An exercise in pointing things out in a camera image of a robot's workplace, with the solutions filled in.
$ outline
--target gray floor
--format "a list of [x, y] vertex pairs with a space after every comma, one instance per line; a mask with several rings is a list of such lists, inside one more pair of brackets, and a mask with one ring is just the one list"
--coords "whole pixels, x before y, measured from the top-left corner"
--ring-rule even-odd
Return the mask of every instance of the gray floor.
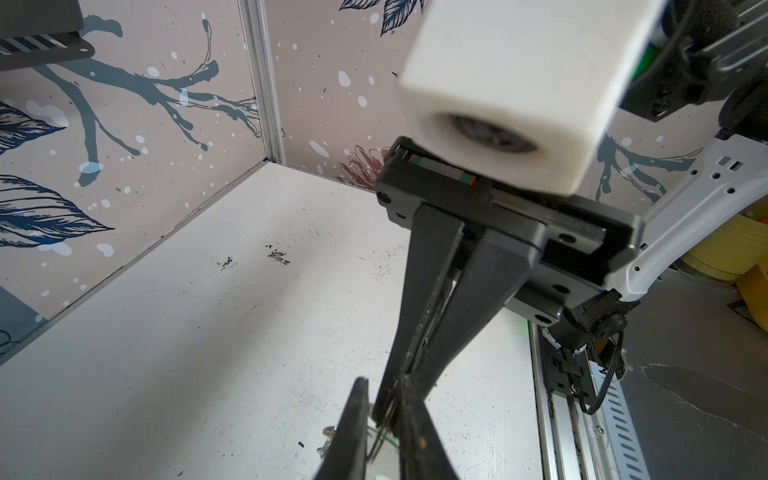
[[654, 480], [768, 478], [768, 333], [738, 299], [668, 270], [627, 317], [621, 385]]

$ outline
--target wall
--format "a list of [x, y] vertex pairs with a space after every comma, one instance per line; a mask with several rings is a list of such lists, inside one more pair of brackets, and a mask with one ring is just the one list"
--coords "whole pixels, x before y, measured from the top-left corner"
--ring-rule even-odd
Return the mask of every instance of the wall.
[[0, 74], [0, 361], [264, 157], [237, 0], [81, 0], [93, 58]]
[[[409, 131], [394, 88], [428, 0], [266, 3], [288, 165], [371, 190]], [[578, 193], [642, 214], [717, 132], [720, 105], [656, 124], [617, 109]]]

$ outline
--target yellow container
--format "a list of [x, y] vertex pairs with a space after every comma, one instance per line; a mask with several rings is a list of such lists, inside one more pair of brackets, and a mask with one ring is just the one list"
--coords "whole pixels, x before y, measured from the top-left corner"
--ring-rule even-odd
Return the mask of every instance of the yellow container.
[[741, 298], [750, 309], [752, 319], [768, 332], [768, 257], [763, 258], [749, 272], [736, 281]]
[[732, 282], [768, 255], [768, 225], [736, 215], [683, 257], [692, 268]]

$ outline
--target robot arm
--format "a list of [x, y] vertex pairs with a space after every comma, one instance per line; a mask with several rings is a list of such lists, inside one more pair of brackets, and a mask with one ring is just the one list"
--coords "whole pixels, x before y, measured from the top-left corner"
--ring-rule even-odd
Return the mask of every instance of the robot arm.
[[[317, 478], [362, 478], [387, 432], [401, 439], [402, 478], [456, 478], [423, 401], [504, 306], [536, 325], [535, 370], [564, 421], [571, 402], [596, 413], [621, 374], [624, 315], [768, 191], [768, 0], [574, 5], [432, 0], [399, 85], [414, 141], [395, 142], [376, 182], [389, 219], [412, 231], [371, 411], [379, 436], [366, 450], [358, 381], [339, 424], [346, 446], [332, 445]], [[616, 104], [657, 121], [726, 97], [723, 130], [642, 218], [568, 196]], [[588, 358], [604, 367], [599, 389]]]

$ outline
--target red flower pattern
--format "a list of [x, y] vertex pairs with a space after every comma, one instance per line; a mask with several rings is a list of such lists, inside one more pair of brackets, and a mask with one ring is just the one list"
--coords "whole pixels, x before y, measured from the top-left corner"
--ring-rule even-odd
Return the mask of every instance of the red flower pattern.
[[347, 155], [349, 165], [338, 163], [339, 170], [343, 175], [333, 179], [343, 184], [373, 191], [373, 184], [384, 167], [384, 157], [387, 152], [389, 152], [389, 147], [384, 147], [381, 150], [372, 148], [366, 153], [362, 147], [356, 145], [355, 151]]

